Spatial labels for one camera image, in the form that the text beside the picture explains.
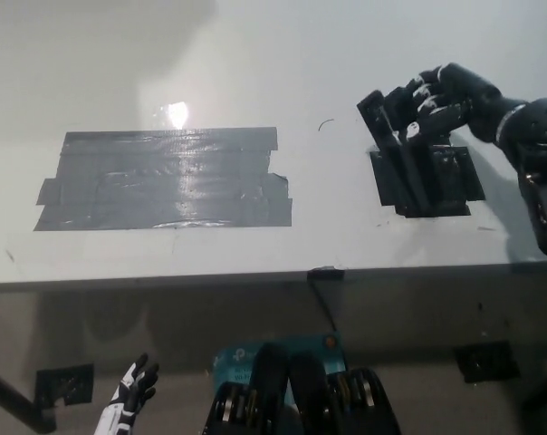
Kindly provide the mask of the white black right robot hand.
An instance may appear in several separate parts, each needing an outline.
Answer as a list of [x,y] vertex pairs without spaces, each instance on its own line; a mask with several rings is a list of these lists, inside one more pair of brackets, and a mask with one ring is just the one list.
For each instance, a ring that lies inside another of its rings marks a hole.
[[477,139],[486,143],[496,141],[507,113],[527,104],[503,96],[485,78],[457,63],[420,72],[388,98],[389,117],[398,128],[446,107],[460,105],[465,108],[465,124]]

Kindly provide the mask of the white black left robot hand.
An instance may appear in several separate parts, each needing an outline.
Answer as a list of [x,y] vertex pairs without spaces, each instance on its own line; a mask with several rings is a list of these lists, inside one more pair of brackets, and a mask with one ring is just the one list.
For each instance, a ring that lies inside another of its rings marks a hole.
[[159,365],[146,367],[143,353],[125,372],[108,405],[103,409],[94,435],[130,435],[139,412],[155,393]]

